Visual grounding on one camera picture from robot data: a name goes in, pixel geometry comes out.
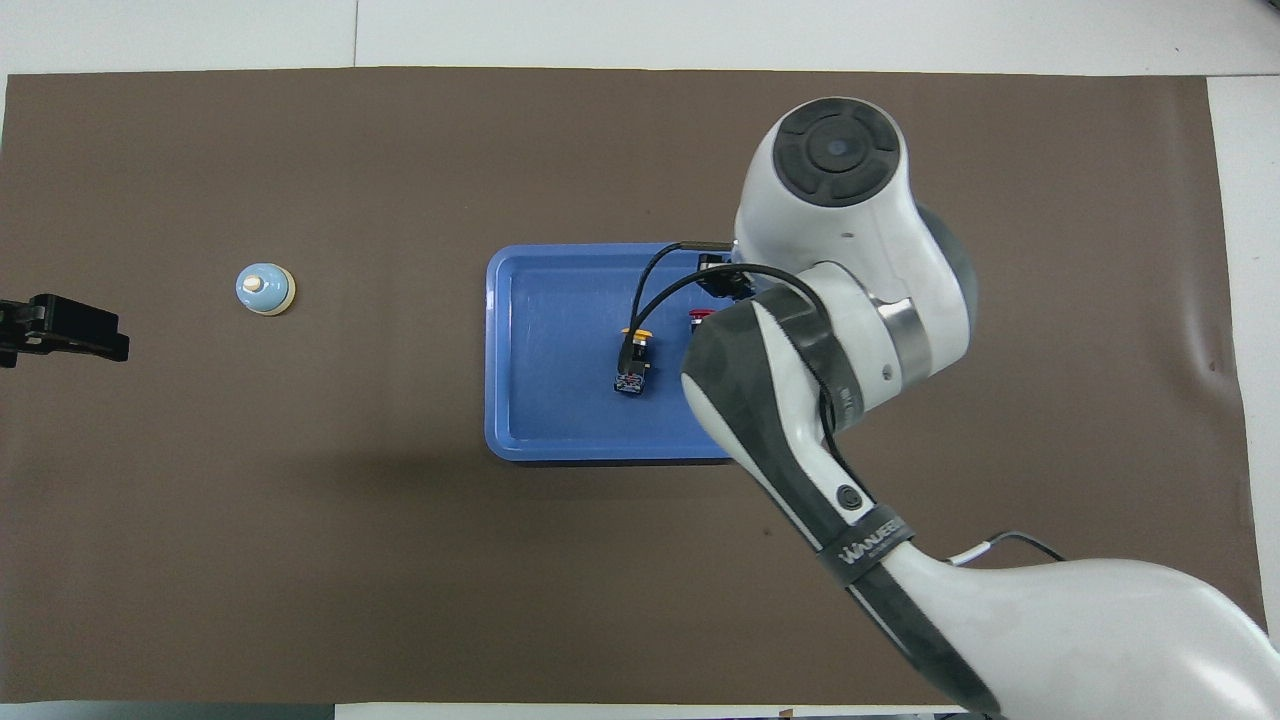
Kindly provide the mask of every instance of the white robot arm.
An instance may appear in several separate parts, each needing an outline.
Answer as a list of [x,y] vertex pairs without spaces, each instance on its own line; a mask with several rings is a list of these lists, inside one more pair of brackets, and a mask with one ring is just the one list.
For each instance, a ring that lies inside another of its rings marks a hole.
[[973,269],[916,208],[888,114],[844,97],[787,113],[751,160],[735,231],[735,260],[799,283],[703,322],[686,398],[925,678],[1011,720],[1280,717],[1280,655],[1212,587],[1121,560],[933,560],[823,448],[960,359],[975,316]]

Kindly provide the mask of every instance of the black cable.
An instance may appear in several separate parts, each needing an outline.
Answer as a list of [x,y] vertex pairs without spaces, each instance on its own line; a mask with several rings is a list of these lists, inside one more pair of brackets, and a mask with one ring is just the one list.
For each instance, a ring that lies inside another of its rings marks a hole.
[[717,265],[714,268],[707,268],[705,270],[698,270],[696,273],[690,273],[690,274],[680,278],[678,281],[668,284],[667,287],[664,287],[662,290],[662,292],[659,292],[658,295],[655,295],[653,297],[653,300],[649,301],[648,305],[644,306],[644,310],[641,310],[634,318],[635,322],[632,322],[631,327],[627,328],[627,336],[622,340],[622,347],[618,350],[618,368],[617,368],[617,372],[618,373],[625,373],[626,372],[626,363],[627,363],[627,357],[630,356],[631,343],[635,342],[636,331],[640,329],[640,325],[643,325],[644,322],[649,319],[649,315],[652,315],[653,311],[658,309],[658,305],[662,305],[662,302],[664,300],[667,300],[668,297],[671,297],[672,295],[675,295],[676,292],[678,292],[685,286],[692,284],[692,283],[695,283],[695,282],[698,282],[698,281],[700,281],[703,278],[708,278],[708,277],[712,277],[712,275],[726,274],[726,273],[735,273],[735,272],[736,273],[755,273],[758,275],[768,275],[771,278],[780,279],[780,281],[782,281],[782,282],[792,286],[794,288],[796,288],[797,291],[800,291],[801,295],[804,295],[806,299],[809,299],[809,302],[813,304],[814,311],[818,313],[818,316],[822,319],[822,322],[828,323],[828,324],[831,323],[831,315],[827,314],[827,306],[822,304],[822,299],[818,297],[818,293],[814,292],[812,287],[809,287],[808,284],[805,284],[804,281],[801,281],[800,278],[792,275],[791,273],[788,273],[786,270],[780,270],[777,268],[771,268],[769,265],[756,265],[756,264],[753,264],[753,263],[728,263],[728,264],[724,264],[724,265]]
[[630,318],[631,327],[635,327],[636,324],[636,313],[640,311],[640,295],[644,292],[644,283],[646,279],[649,279],[649,273],[653,272],[653,268],[658,264],[658,260],[662,260],[667,255],[680,250],[680,247],[681,243],[672,242],[671,245],[663,247],[658,252],[654,252],[653,258],[649,259],[649,264],[644,266],[644,272],[640,273],[640,281],[636,282],[636,293],[631,299],[631,314],[627,315],[627,318]]
[[987,538],[987,542],[991,543],[992,546],[995,546],[997,542],[1006,541],[1006,539],[1020,539],[1020,541],[1025,542],[1027,544],[1034,547],[1036,550],[1043,552],[1044,555],[1048,555],[1053,560],[1057,560],[1059,562],[1062,562],[1064,560],[1066,560],[1066,557],[1062,557],[1062,553],[1060,553],[1059,551],[1053,550],[1047,543],[1041,542],[1041,541],[1033,538],[1032,536],[1029,536],[1027,533],[1023,533],[1020,530],[1005,530],[1002,533],[996,533],[996,534],[991,536],[989,538]]
[[640,309],[640,297],[644,295],[644,283],[649,279],[649,273],[658,265],[658,261],[671,255],[677,250],[704,250],[707,252],[728,252],[733,246],[728,242],[672,242],[671,245],[663,247],[662,250],[653,254],[649,263],[644,266],[644,272],[640,273],[640,279],[636,282],[636,293],[631,297],[631,315],[630,324],[636,325],[636,313]]

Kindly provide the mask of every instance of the brown paper backdrop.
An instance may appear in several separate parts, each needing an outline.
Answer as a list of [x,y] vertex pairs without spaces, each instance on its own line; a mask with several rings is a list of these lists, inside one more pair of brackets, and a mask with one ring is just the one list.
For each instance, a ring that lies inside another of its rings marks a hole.
[[[0,372],[0,700],[942,702],[739,468],[481,433],[497,250],[728,240],[760,136],[832,94],[899,119],[982,281],[966,359],[842,437],[879,497],[928,552],[1016,527],[1261,620],[1203,79],[29,76],[0,288],[133,357]],[[260,260],[280,318],[233,296]]]

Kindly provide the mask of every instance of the plastic tray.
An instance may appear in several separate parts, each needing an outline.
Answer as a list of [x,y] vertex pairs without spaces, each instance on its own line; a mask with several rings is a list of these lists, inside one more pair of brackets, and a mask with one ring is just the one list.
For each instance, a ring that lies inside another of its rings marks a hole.
[[[485,439],[515,461],[718,460],[727,455],[685,402],[680,364],[689,311],[728,301],[691,284],[644,323],[653,368],[640,396],[613,389],[636,279],[662,243],[515,245],[489,261]],[[698,254],[662,259],[644,302],[698,269]]]

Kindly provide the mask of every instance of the wire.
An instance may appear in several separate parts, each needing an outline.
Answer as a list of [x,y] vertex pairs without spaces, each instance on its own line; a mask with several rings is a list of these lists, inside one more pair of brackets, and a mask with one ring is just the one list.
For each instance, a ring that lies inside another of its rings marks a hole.
[[644,272],[640,273],[640,281],[636,282],[636,293],[631,299],[631,315],[628,315],[631,318],[630,323],[631,327],[636,325],[636,313],[640,311],[640,295],[644,292],[644,283],[645,281],[649,279],[649,273],[653,272],[653,268],[658,264],[658,260],[662,260],[667,255],[680,250],[680,247],[681,243],[672,242],[671,245],[663,247],[658,252],[654,252],[653,258],[649,259],[649,264],[644,266]]
[[649,263],[644,266],[644,272],[640,273],[640,279],[636,282],[636,293],[635,296],[631,297],[630,324],[632,327],[637,325],[636,311],[639,311],[640,309],[640,296],[644,293],[644,283],[645,281],[649,279],[649,273],[652,273],[654,266],[658,265],[659,260],[662,260],[663,258],[671,255],[677,250],[703,250],[708,252],[728,252],[732,249],[733,249],[732,243],[728,242],[672,242],[671,245],[654,252],[653,258],[650,258]]
[[627,357],[630,356],[631,343],[635,342],[636,331],[640,329],[640,325],[643,325],[644,322],[649,319],[649,315],[652,315],[653,311],[658,309],[658,305],[662,305],[664,300],[678,292],[685,286],[692,284],[703,278],[708,278],[712,275],[727,274],[735,272],[768,275],[771,278],[780,279],[795,287],[797,291],[800,291],[801,295],[804,295],[809,300],[809,302],[813,304],[814,310],[818,313],[818,316],[824,323],[831,322],[831,315],[827,314],[827,306],[822,304],[822,299],[818,297],[818,293],[814,292],[812,287],[805,284],[804,281],[801,281],[800,278],[792,275],[786,270],[771,268],[769,265],[756,265],[754,263],[728,263],[724,265],[717,265],[714,268],[707,268],[705,270],[698,270],[696,273],[690,273],[680,278],[678,281],[668,284],[662,290],[662,292],[655,295],[653,300],[649,301],[648,305],[644,306],[644,310],[640,310],[640,313],[634,318],[631,325],[627,328],[627,336],[622,340],[622,347],[618,348],[618,373],[626,372],[626,363]]
[[1005,530],[1005,532],[996,533],[996,534],[991,536],[989,538],[979,542],[978,544],[970,547],[969,550],[966,550],[966,551],[964,551],[964,552],[961,552],[959,555],[954,555],[954,556],[948,557],[947,562],[950,562],[950,564],[952,564],[952,565],[955,565],[955,566],[959,568],[960,565],[965,565],[968,562],[972,562],[972,561],[982,557],[983,555],[987,555],[988,550],[991,550],[993,546],[996,546],[997,543],[1004,542],[1006,539],[1023,541],[1027,544],[1034,547],[1036,550],[1039,550],[1041,552],[1043,552],[1044,555],[1052,557],[1053,560],[1056,560],[1059,562],[1066,560],[1066,557],[1064,557],[1062,553],[1060,553],[1059,551],[1053,550],[1047,543],[1041,542],[1039,539],[1037,539],[1037,538],[1034,538],[1034,537],[1032,537],[1032,536],[1029,536],[1029,534],[1027,534],[1024,532],[1020,532],[1020,530]]

